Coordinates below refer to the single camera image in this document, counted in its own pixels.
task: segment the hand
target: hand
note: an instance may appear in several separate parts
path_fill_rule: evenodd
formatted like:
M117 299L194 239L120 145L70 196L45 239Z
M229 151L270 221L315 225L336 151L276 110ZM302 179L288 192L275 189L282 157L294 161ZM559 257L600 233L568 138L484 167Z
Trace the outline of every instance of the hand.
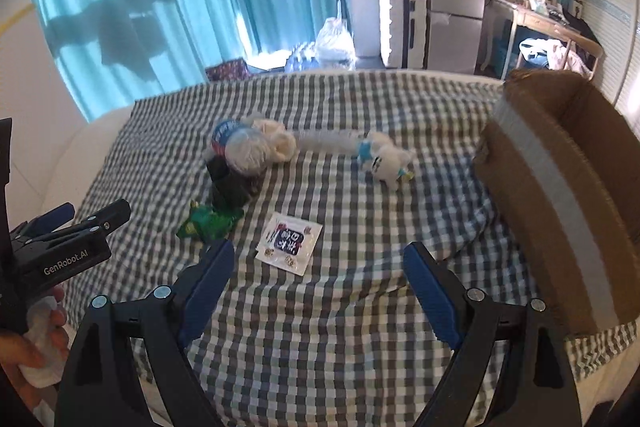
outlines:
M53 296L58 302L58 309L51 311L50 322L54 329L51 331L51 342L60 350L66 360L69 337L62 326L66 323L66 312L60 302L65 296L65 291L60 286L53 288ZM46 364L44 357L37 348L24 337L13 331L0 330L0 364L9 381L20 395L26 406L33 410L41 402L40 390L29 384L18 368L18 364L36 367L38 369Z

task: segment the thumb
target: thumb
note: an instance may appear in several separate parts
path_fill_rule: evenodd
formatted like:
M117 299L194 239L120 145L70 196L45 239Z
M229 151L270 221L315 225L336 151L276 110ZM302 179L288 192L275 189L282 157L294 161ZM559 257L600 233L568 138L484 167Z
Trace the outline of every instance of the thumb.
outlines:
M44 357L36 346L17 333L6 330L0 330L0 362L37 369L45 365Z

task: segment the silver refrigerator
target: silver refrigerator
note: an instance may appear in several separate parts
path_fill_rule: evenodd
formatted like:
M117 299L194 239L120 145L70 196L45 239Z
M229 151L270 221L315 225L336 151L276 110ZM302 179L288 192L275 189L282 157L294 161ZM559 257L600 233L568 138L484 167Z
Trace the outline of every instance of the silver refrigerator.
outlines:
M478 60L484 0L428 0L428 70L473 74Z

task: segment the silver screw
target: silver screw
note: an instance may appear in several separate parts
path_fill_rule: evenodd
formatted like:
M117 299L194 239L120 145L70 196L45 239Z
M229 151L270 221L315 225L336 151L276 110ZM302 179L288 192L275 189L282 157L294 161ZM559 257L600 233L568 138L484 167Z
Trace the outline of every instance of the silver screw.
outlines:
M480 302L484 300L484 292L479 290L478 288L471 288L468 292L466 292L466 296L469 297L472 301Z
M154 297L156 299L166 299L169 295L171 295L171 288L169 286L158 286L154 290Z
M105 304L107 304L107 297L104 295L98 295L94 300L91 301L91 306L94 308L102 308Z
M543 312L544 310L546 310L545 301L542 301L540 299L533 299L531 301L531 307L537 312Z

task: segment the checkered bedsheet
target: checkered bedsheet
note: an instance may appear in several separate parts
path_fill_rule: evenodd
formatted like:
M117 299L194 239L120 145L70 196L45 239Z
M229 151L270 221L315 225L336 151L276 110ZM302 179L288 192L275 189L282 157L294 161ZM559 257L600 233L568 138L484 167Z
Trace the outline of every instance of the checkered bedsheet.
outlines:
M146 296L198 259L175 230L190 200L207 200L204 163L216 121L259 111L290 129L380 130L417 152L415 179L396 191L355 158L304 153L267 171L230 240L238 270L188 359L228 425L412 425L450 359L402 274L401 251L422 241L466 287L524 304L537 289L510 230L472 171L474 146L500 97L483 82L428 73L262 76L192 87L137 103L79 216L124 197L128 225L113 256L68 283L76 328L98 293ZM255 248L282 212L324 228L304 277L263 264ZM567 342L578 380L625 349L635 325ZM497 345L470 416L495 387ZM141 375L151 372L134 342Z

